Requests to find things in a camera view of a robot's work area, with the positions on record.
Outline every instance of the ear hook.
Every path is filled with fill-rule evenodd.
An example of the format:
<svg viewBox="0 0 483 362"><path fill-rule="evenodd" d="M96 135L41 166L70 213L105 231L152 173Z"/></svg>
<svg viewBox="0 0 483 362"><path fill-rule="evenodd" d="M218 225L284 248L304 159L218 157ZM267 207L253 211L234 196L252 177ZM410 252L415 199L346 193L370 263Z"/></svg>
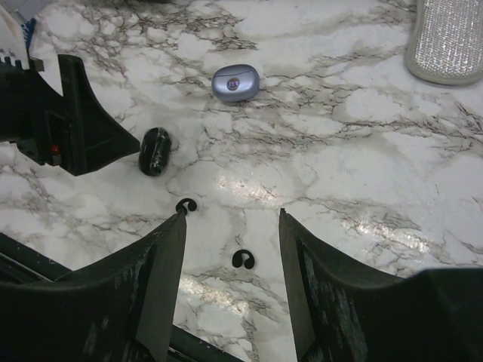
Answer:
<svg viewBox="0 0 483 362"><path fill-rule="evenodd" d="M243 262L243 254L248 255L245 263ZM243 265L246 269L252 269L255 266L255 257L248 250L241 249L233 254L232 265L235 268L240 268Z"/></svg>
<svg viewBox="0 0 483 362"><path fill-rule="evenodd" d="M196 201L194 201L192 198L184 198L180 202L176 204L176 212L179 212L180 210L183 210L183 213L185 215L188 214L188 210L185 208L184 204L188 203L188 210L193 212L198 208L198 205L196 204Z"/></svg>

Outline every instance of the gray textured pad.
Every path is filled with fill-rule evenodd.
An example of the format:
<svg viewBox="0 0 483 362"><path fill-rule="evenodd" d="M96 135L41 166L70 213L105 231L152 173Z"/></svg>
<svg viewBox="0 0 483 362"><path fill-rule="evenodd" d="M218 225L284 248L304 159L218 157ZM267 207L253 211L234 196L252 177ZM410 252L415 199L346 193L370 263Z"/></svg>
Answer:
<svg viewBox="0 0 483 362"><path fill-rule="evenodd" d="M483 0L417 0L405 60L415 76L434 83L483 78Z"/></svg>

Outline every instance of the marble surface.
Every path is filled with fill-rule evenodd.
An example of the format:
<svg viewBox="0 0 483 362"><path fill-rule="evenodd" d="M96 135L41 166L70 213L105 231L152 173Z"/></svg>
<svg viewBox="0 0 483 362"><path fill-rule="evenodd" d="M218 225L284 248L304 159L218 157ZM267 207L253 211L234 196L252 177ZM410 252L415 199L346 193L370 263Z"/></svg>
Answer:
<svg viewBox="0 0 483 362"><path fill-rule="evenodd" d="M245 361L294 361L278 247L285 207L315 235L381 270L483 265L483 83L425 84L404 68L409 0L55 1L32 55L60 89L55 54L85 61L100 103L133 135L165 127L168 172L137 157L86 176L0 145L0 226L81 268L197 200L175 324ZM211 75L255 66L248 103ZM247 248L251 271L234 269Z"/></svg>

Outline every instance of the white plastic part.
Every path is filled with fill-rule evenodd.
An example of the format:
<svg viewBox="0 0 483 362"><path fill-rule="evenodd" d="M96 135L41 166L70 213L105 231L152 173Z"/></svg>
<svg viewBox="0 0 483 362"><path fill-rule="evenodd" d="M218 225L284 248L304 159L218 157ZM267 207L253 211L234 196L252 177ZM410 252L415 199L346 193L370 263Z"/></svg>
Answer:
<svg viewBox="0 0 483 362"><path fill-rule="evenodd" d="M416 29L405 57L411 73L444 85L483 78L483 1L417 0Z"/></svg>
<svg viewBox="0 0 483 362"><path fill-rule="evenodd" d="M5 57L22 62L22 68L29 68L29 55L23 40L22 27L17 21L0 6L0 60L4 63Z"/></svg>

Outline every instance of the black capsule-shaped object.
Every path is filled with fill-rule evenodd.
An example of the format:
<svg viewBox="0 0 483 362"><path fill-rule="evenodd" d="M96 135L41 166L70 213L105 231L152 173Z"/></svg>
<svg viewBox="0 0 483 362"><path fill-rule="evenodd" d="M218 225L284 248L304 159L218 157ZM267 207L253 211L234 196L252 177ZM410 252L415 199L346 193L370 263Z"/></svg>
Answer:
<svg viewBox="0 0 483 362"><path fill-rule="evenodd" d="M139 152L139 169L148 176L159 176L166 170L171 151L171 138L162 128L151 128L146 132Z"/></svg>

